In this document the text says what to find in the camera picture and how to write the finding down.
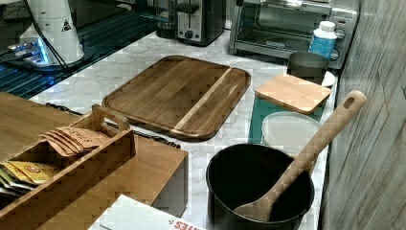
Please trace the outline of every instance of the toaster oven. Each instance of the toaster oven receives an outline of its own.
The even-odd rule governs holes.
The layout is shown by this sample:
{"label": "toaster oven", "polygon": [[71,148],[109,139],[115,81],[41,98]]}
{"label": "toaster oven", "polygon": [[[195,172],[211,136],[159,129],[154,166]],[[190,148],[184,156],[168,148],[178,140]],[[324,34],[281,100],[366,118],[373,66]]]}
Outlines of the toaster oven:
{"label": "toaster oven", "polygon": [[349,52],[359,14],[358,0],[237,0],[230,33],[230,54],[248,51],[288,58],[308,51],[320,22],[335,24],[336,46],[329,67],[341,69]]}

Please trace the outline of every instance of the plastic bottle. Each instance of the plastic bottle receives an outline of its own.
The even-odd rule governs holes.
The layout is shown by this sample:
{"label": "plastic bottle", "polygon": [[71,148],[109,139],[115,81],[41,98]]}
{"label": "plastic bottle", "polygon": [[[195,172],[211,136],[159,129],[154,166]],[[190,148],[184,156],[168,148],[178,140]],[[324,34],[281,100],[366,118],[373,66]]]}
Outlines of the plastic bottle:
{"label": "plastic bottle", "polygon": [[319,28],[313,33],[308,51],[322,55],[330,60],[332,51],[335,48],[335,40],[337,39],[334,29],[334,23],[322,21]]}

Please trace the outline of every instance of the marble countertop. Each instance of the marble countertop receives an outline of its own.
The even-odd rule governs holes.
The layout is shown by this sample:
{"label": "marble countertop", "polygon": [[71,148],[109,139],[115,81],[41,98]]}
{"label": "marble countertop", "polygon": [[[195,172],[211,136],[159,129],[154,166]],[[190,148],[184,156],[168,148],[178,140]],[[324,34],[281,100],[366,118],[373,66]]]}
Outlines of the marble countertop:
{"label": "marble countertop", "polygon": [[[226,147],[248,142],[255,88],[285,72],[283,64],[229,55],[229,36],[230,32],[225,31],[210,46],[201,48],[183,44],[174,39],[163,39],[152,33],[30,100],[40,104],[64,105],[77,112],[87,113],[91,111],[92,104],[102,104],[102,99],[110,92],[147,69],[151,64],[169,55],[200,58],[249,72],[252,76],[251,85],[215,137],[208,141],[189,143],[131,126],[146,134],[163,136],[180,144],[182,149],[189,153],[190,200],[182,219],[197,226],[206,227],[208,189],[205,174],[210,159]],[[326,120],[333,108],[335,91],[336,85],[333,85],[321,122]],[[325,149],[319,155],[312,175],[316,191],[315,199],[311,209],[304,216],[300,229],[317,229],[326,159],[327,150]]]}

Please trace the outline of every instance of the black pot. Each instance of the black pot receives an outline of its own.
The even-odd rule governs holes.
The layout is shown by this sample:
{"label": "black pot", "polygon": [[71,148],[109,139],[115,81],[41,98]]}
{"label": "black pot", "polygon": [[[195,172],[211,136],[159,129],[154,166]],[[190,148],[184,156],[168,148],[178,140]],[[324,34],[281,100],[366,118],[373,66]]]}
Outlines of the black pot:
{"label": "black pot", "polygon": [[303,172],[275,203],[268,221],[245,218],[234,212],[239,205],[263,196],[293,159],[261,145],[240,144],[218,152],[206,171],[209,187],[209,229],[298,229],[310,209],[314,187]]}

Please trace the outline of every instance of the toaster oven glass window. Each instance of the toaster oven glass window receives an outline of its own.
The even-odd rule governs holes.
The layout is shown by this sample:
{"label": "toaster oven glass window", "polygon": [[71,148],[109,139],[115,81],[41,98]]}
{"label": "toaster oven glass window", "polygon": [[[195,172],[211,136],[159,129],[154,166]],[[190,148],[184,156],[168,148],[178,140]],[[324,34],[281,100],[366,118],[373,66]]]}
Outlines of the toaster oven glass window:
{"label": "toaster oven glass window", "polygon": [[258,46],[307,51],[313,31],[326,14],[244,3],[237,40]]}

